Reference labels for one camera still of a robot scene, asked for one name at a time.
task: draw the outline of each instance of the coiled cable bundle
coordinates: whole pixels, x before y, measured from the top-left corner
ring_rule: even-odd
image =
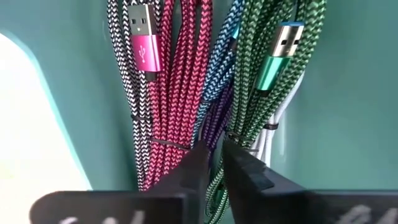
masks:
[[[123,0],[121,13],[118,0],[108,0],[108,27],[114,54],[121,74],[127,102],[131,110],[133,123],[134,152],[136,158],[137,183],[143,190],[145,173],[149,168],[150,136],[152,133],[147,80],[144,72],[138,71],[131,47],[131,31],[127,7],[131,4],[154,4],[156,20],[160,21],[160,0]]]
[[[291,17],[291,0],[247,0],[239,31],[234,76],[233,110],[228,132],[239,147],[247,148],[266,121],[289,94],[305,70],[322,29],[326,0],[303,0],[297,6],[296,21],[305,23],[302,38],[294,56],[278,74],[270,92],[252,90],[259,64],[269,50],[277,25]],[[228,207],[228,193],[223,186],[223,161],[206,193],[209,223],[218,223]]]
[[[243,11],[243,0],[234,0],[210,54],[206,69],[202,101],[198,108],[197,120],[193,129],[194,140],[210,106],[220,97],[221,91],[230,83],[235,60],[234,42],[238,34],[238,24]]]
[[[170,46],[174,0],[164,2],[160,23],[163,70],[150,84],[153,136],[144,188],[149,189],[181,161],[191,146],[193,126],[205,82],[211,40],[212,1],[182,0],[182,25],[172,66]],[[201,6],[195,42],[196,6]]]

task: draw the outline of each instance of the green braided cable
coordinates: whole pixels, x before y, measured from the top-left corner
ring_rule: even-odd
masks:
[[[241,34],[240,36],[244,36],[245,38],[243,40],[245,40],[244,42],[242,41],[242,39],[239,39],[238,42],[238,55],[243,55],[241,56],[242,58],[246,58],[247,60],[243,61],[243,66],[242,66],[242,79],[240,82],[238,82],[235,76],[235,83],[240,83],[242,84],[243,82],[243,86],[242,86],[242,91],[236,91],[236,89],[234,89],[234,91],[237,94],[246,94],[243,95],[242,99],[238,99],[240,101],[239,103],[235,104],[235,107],[242,107],[242,105],[247,106],[247,104],[249,103],[249,88],[251,87],[250,83],[252,83],[255,79],[255,74],[257,72],[257,67],[253,67],[252,65],[252,59],[256,58],[256,57],[264,57],[266,55],[267,52],[267,46],[269,45],[269,43],[271,42],[274,32],[276,30],[277,24],[282,22],[282,20],[287,20],[290,17],[290,13],[292,11],[292,1],[291,0],[285,0],[282,2],[279,2],[278,4],[275,4],[275,1],[266,1],[264,3],[264,7],[261,9],[260,7],[258,7],[258,5],[253,4],[252,6],[248,5],[246,7],[250,7],[253,8],[253,6],[256,9],[261,9],[260,14],[267,14],[266,18],[269,18],[269,22],[266,22],[266,26],[267,27],[272,27],[271,29],[268,28],[266,29],[266,27],[261,27],[260,32],[263,33],[263,35],[261,35],[260,38],[255,39],[254,38],[247,38],[246,35],[252,35],[255,36],[255,33],[253,33],[253,31],[256,28],[256,24],[258,23],[258,19],[256,19],[256,17],[253,17],[253,13],[251,11],[247,11],[246,10],[246,14],[251,14],[252,17],[249,17],[250,19],[247,21],[249,23],[249,26],[244,26],[241,25],[242,29],[241,29]],[[244,45],[243,47],[243,51],[239,51],[239,43],[243,43],[241,44]],[[265,48],[265,50],[262,50],[262,55],[258,55],[257,52],[259,49]],[[241,109],[239,111],[236,112],[235,116],[238,116],[239,119],[236,120],[236,124],[234,125],[234,128],[232,129],[234,132],[239,133],[244,126],[244,113],[246,112],[246,108],[245,109]],[[214,220],[214,222],[217,222],[217,220],[221,220],[222,216],[225,212],[225,210],[227,209],[227,207],[229,206],[229,203],[227,201],[228,199],[228,192],[225,188],[223,188],[223,169],[222,169],[222,157],[219,163],[219,167],[221,166],[220,171],[217,173],[216,177],[213,179],[212,183],[210,184],[207,194],[206,194],[206,201],[207,201],[207,205],[206,205],[206,214],[207,215],[211,215],[213,214],[213,216],[211,216],[211,220]],[[215,198],[216,194],[220,191],[219,189],[222,189],[222,197],[221,198]]]
[[[246,0],[244,2],[243,13],[241,18],[241,27],[239,29],[239,36],[238,36],[238,44],[236,46],[237,54],[241,54],[243,51],[244,45],[246,44],[245,39],[241,37],[247,36],[247,30],[249,25],[249,15],[251,13],[252,5],[254,4],[254,0]],[[234,95],[233,95],[233,102],[232,102],[232,114],[231,118],[229,119],[228,129],[234,129],[235,124],[237,122],[237,117],[239,113],[239,102],[241,96],[241,73],[242,73],[242,58],[239,57],[235,61],[235,76],[234,76]]]
[[[248,15],[248,24],[246,27],[246,31],[244,33],[244,38],[239,38],[236,55],[239,55],[239,60],[237,57],[236,61],[236,73],[235,78],[237,76],[241,77],[240,82],[236,82],[235,86],[239,86],[239,92],[237,98],[238,100],[238,112],[236,113],[236,123],[233,128],[235,133],[240,134],[243,129],[244,119],[246,117],[246,108],[249,103],[249,95],[250,88],[252,87],[252,83],[250,82],[255,74],[251,73],[251,58],[253,57],[253,47],[254,47],[254,34],[256,33],[256,28],[258,25],[259,15],[262,12],[262,6],[264,5],[265,0],[257,0],[254,1],[251,6],[251,11]]]
[[[275,31],[276,24],[281,20],[285,20],[286,16],[291,13],[291,7],[289,9],[288,5],[291,5],[291,1],[284,1],[279,6],[276,6],[275,1],[261,1],[264,3],[263,8],[258,7],[255,2],[246,2],[244,8],[242,26],[240,30],[238,46],[240,45],[241,51],[238,49],[237,59],[236,59],[236,74],[235,74],[235,84],[234,84],[234,101],[233,101],[233,118],[229,123],[229,130],[236,132],[237,134],[242,134],[244,137],[254,140],[258,133],[260,132],[263,125],[275,112],[276,108],[282,103],[284,98],[287,96],[291,88],[297,82],[299,76],[304,71],[307,63],[312,56],[314,48],[316,46],[319,34],[322,29],[323,19],[326,10],[326,0],[306,0],[302,1],[298,7],[298,21],[305,21],[305,28],[303,31],[302,39],[296,50],[296,53],[281,74],[279,74],[275,86],[271,90],[269,96],[260,97],[255,92],[251,94],[251,85],[255,79],[254,71],[257,71],[256,61],[264,57],[264,53],[267,52],[267,46],[269,45],[272,35]],[[252,9],[267,11],[270,10],[270,16],[261,16],[260,18],[252,17]],[[254,35],[256,37],[263,38],[264,41],[259,41],[258,39],[247,37],[252,35],[254,30],[260,29],[261,26],[254,26],[253,21],[267,20],[266,25],[262,28],[262,35]],[[248,52],[248,49],[257,50],[255,54]],[[242,147],[248,147],[250,142],[238,141],[238,145]],[[220,200],[213,200],[217,190],[222,187],[223,183],[223,161],[220,160],[219,166],[221,169],[218,171],[217,175],[213,179],[210,187],[208,189],[208,194],[206,194],[206,200],[208,201],[208,213],[213,213],[210,222],[218,223],[223,216],[223,213],[228,207],[228,192],[226,189],[222,190],[223,196]],[[216,211],[211,211],[214,207],[212,203],[218,203],[216,206]]]
[[[269,96],[259,100],[253,119],[248,128],[245,129],[247,138],[252,140],[256,138],[263,124],[272,116],[305,70],[319,39],[325,18],[325,11],[326,0],[318,0],[307,4],[305,12],[302,14],[299,13],[303,17],[299,19],[306,22],[300,45],[297,47],[290,64],[279,75]]]
[[[261,31],[262,34],[266,35],[260,35],[260,38],[255,42],[255,52],[257,52],[257,57],[252,60],[252,72],[257,74],[259,71],[259,65],[261,61],[264,58],[264,55],[266,52],[268,52],[269,45],[272,41],[272,38],[274,36],[274,32],[277,28],[277,25],[280,21],[287,21],[291,17],[292,13],[292,8],[293,8],[293,3],[291,1],[284,1],[280,2],[281,7],[279,10],[275,10],[272,14],[273,16],[270,18],[268,22],[266,22],[266,26],[263,27],[263,30]],[[260,99],[260,94],[258,91],[255,91],[250,99],[250,102],[252,105],[258,104],[258,100]],[[248,125],[248,122],[252,119],[253,114],[256,110],[255,106],[250,106],[248,107],[248,113],[246,115],[246,120],[244,126],[246,127]]]

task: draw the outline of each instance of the bright light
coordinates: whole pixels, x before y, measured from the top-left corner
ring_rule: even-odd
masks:
[[[90,188],[72,158],[40,72],[0,34],[1,223],[29,223],[30,206],[47,193]]]

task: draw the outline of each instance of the purple braided cable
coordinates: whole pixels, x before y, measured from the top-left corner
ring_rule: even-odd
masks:
[[[202,136],[207,143],[210,151],[213,152],[216,147],[218,138],[220,137],[224,127],[229,119],[228,112],[232,104],[233,88],[229,84],[227,88],[223,90],[220,96],[220,100],[210,111],[210,116],[206,117],[205,125],[203,127]]]

